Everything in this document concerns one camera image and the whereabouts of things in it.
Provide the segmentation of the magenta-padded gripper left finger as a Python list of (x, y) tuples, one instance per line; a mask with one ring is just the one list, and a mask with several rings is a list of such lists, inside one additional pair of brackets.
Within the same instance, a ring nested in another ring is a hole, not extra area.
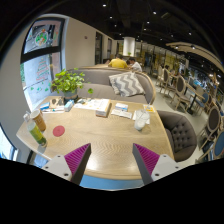
[(90, 155), (91, 144), (87, 143), (66, 155), (56, 155), (42, 169), (79, 185)]

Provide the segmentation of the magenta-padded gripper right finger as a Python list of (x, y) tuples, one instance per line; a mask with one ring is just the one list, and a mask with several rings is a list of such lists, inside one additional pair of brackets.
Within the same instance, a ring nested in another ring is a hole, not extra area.
[(133, 144), (132, 153), (145, 185), (181, 170), (181, 167), (167, 154), (158, 155), (136, 143)]

